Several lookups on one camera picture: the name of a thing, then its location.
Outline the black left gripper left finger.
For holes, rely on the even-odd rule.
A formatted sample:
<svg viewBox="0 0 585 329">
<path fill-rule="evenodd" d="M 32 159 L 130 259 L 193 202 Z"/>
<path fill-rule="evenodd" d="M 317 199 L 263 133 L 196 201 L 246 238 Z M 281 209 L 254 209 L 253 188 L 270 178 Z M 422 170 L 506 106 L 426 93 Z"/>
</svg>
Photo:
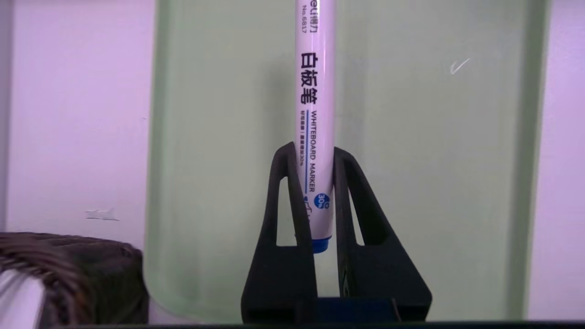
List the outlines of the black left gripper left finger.
<svg viewBox="0 0 585 329">
<path fill-rule="evenodd" d="M 308 324 L 315 321 L 316 289 L 313 240 L 295 166 L 293 142 L 272 158 L 265 215 L 245 287 L 241 317 L 245 324 Z M 279 189 L 288 181 L 295 246 L 277 245 Z"/>
</svg>

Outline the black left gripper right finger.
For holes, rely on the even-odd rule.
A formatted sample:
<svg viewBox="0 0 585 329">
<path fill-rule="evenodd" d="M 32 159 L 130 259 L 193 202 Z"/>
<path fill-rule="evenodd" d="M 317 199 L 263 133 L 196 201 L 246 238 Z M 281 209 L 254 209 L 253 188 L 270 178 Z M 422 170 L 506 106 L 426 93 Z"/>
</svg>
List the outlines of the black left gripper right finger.
<svg viewBox="0 0 585 329">
<path fill-rule="evenodd" d="M 426 321 L 432 293 L 357 159 L 334 151 L 335 231 L 343 321 Z"/>
</svg>

